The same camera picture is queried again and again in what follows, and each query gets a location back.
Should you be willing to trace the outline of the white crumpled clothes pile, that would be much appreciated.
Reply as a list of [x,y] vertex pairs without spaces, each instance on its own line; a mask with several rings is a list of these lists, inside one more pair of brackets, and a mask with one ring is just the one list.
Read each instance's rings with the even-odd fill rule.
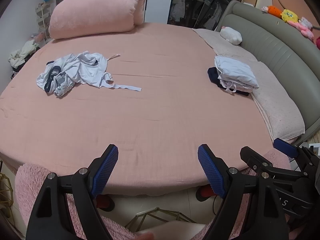
[[114,83],[112,75],[107,72],[107,66],[110,60],[117,57],[120,55],[107,59],[100,53],[91,54],[89,51],[66,55],[49,61],[44,72],[37,77],[36,84],[47,94],[54,94],[58,98],[65,96],[76,84],[140,92],[142,89],[139,87]]

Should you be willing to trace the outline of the rolled pink quilt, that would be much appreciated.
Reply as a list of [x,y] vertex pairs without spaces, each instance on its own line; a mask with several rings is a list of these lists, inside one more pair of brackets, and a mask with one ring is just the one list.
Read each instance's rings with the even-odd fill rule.
[[63,0],[50,18],[49,34],[66,39],[123,33],[144,22],[145,0]]

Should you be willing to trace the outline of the clothes heap on floor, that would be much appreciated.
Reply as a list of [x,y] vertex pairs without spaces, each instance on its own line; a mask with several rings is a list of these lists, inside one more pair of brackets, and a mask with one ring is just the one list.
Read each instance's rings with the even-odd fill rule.
[[19,67],[26,63],[27,57],[32,56],[37,49],[39,49],[39,45],[35,42],[34,39],[25,42],[21,49],[15,50],[10,53],[8,62],[14,71],[18,71]]

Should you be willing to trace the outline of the pink round bed sheet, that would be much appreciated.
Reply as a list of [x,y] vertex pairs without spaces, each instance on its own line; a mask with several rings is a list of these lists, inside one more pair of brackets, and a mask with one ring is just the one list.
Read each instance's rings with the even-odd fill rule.
[[[49,61],[100,53],[115,83],[77,85],[62,98],[36,78]],[[61,176],[88,166],[109,144],[119,159],[111,194],[161,195],[207,183],[197,149],[207,144],[225,163],[245,168],[240,149],[266,154],[272,141],[251,96],[211,83],[216,53],[195,30],[146,23],[129,33],[85,36],[46,44],[1,94],[1,158],[16,171],[40,165]]]

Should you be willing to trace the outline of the yellow sponge plush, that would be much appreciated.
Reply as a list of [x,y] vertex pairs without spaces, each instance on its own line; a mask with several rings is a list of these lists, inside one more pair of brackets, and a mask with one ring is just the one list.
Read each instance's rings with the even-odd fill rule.
[[288,9],[284,9],[280,15],[281,15],[281,19],[284,22],[292,21],[296,23],[299,20],[298,16],[294,12]]

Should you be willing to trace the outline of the orange carrot plush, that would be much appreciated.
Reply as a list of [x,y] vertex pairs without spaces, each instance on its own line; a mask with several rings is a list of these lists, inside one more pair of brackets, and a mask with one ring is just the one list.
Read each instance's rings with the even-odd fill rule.
[[262,7],[261,10],[262,10],[262,12],[266,12],[268,14],[276,16],[277,18],[281,18],[282,11],[273,5],[264,6],[264,7]]

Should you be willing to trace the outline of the folded navy garment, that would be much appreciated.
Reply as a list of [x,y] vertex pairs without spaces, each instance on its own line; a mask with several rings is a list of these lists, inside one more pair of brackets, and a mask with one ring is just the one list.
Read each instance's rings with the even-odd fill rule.
[[[207,73],[208,73],[208,77],[211,81],[211,83],[214,83],[217,85],[217,87],[223,89],[223,90],[226,90],[220,83],[220,80],[218,79],[218,73],[217,73],[217,70],[216,68],[214,67],[211,67],[211,68],[208,68],[207,70]],[[235,91],[236,94],[240,94],[240,95],[243,95],[243,96],[249,96],[249,93],[248,92],[243,92],[243,91],[240,91],[240,90],[237,90]]]

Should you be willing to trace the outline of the white plush toy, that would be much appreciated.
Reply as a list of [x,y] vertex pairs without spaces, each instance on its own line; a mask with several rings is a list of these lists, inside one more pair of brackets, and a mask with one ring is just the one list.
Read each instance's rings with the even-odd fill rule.
[[231,27],[222,27],[220,36],[236,46],[242,42],[242,35]]

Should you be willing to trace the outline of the dark open wardrobe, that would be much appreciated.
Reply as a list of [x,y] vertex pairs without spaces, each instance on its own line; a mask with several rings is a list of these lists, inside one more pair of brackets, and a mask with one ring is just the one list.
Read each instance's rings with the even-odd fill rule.
[[231,1],[171,0],[167,24],[214,30]]

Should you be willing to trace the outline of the pink plush toy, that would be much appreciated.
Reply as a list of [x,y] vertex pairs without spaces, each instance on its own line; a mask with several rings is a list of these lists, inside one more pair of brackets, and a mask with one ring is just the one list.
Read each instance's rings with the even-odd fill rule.
[[312,24],[305,17],[302,17],[298,22],[287,21],[287,23],[298,29],[304,37],[312,42],[314,41],[314,34],[311,31]]

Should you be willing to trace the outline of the folded white clothes stack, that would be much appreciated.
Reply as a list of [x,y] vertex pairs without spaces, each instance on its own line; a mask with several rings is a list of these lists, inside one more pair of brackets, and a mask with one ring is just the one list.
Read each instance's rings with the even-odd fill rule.
[[216,56],[214,67],[222,87],[228,93],[237,91],[251,93],[259,85],[249,65],[224,56]]

